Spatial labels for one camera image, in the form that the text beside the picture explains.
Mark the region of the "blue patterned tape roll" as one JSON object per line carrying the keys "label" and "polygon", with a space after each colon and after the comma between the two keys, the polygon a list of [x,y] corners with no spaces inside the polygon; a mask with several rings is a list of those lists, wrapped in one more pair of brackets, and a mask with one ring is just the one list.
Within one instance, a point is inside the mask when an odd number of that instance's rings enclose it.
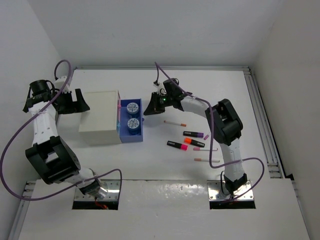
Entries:
{"label": "blue patterned tape roll", "polygon": [[140,106],[136,102],[130,102],[126,106],[126,111],[130,118],[138,118],[140,115]]}

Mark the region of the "blue drawer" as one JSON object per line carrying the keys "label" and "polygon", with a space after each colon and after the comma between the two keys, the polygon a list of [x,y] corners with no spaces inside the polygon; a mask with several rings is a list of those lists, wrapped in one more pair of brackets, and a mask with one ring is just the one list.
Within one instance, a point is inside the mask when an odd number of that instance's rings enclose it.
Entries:
{"label": "blue drawer", "polygon": [[142,100],[122,99],[120,101],[119,137],[122,143],[136,143],[144,140]]}

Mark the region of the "orange capped white pen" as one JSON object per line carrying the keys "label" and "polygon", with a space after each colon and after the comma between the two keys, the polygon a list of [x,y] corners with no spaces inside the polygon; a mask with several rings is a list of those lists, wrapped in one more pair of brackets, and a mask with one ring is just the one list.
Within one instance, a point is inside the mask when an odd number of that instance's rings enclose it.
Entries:
{"label": "orange capped white pen", "polygon": [[172,121],[163,121],[165,124],[175,125],[175,126],[181,126],[181,127],[187,127],[185,123],[179,123],[179,122],[172,122]]}

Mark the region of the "white drawer cabinet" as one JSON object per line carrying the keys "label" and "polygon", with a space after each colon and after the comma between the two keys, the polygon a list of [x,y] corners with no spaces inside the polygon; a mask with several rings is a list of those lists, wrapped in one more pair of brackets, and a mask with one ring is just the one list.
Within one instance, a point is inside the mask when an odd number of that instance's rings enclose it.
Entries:
{"label": "white drawer cabinet", "polygon": [[90,107],[80,117],[78,132],[84,142],[89,146],[121,144],[119,91],[86,92],[84,100]]}

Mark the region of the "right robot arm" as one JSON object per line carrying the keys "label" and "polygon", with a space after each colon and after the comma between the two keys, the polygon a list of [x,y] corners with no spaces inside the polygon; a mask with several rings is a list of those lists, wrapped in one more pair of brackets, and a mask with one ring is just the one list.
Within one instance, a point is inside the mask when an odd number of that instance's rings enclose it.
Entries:
{"label": "right robot arm", "polygon": [[150,102],[144,111],[145,116],[165,112],[173,107],[183,112],[197,114],[207,119],[213,139],[219,143],[224,161],[225,188],[233,194],[247,182],[247,174],[242,166],[240,137],[243,123],[228,99],[209,106],[207,101],[185,92],[179,87],[179,81],[171,78],[162,83],[153,83],[157,91],[151,94]]}

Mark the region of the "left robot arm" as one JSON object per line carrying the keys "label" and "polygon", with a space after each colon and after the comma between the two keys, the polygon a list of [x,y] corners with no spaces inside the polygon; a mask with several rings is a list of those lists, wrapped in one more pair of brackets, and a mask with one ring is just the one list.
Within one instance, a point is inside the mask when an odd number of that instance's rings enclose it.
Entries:
{"label": "left robot arm", "polygon": [[68,89],[58,94],[58,88],[49,80],[36,80],[29,85],[23,111],[34,118],[34,138],[25,155],[46,184],[75,184],[83,195],[103,199],[108,190],[92,169],[81,167],[76,154],[58,134],[57,116],[90,110],[79,88],[75,89],[75,96],[73,100]]}

